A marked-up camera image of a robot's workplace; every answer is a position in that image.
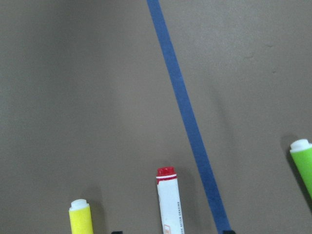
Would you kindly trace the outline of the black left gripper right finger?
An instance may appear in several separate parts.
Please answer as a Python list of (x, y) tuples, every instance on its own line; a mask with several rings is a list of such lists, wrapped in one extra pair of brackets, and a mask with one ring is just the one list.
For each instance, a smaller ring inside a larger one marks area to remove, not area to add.
[(225, 230), (223, 231), (223, 234), (234, 234), (233, 230)]

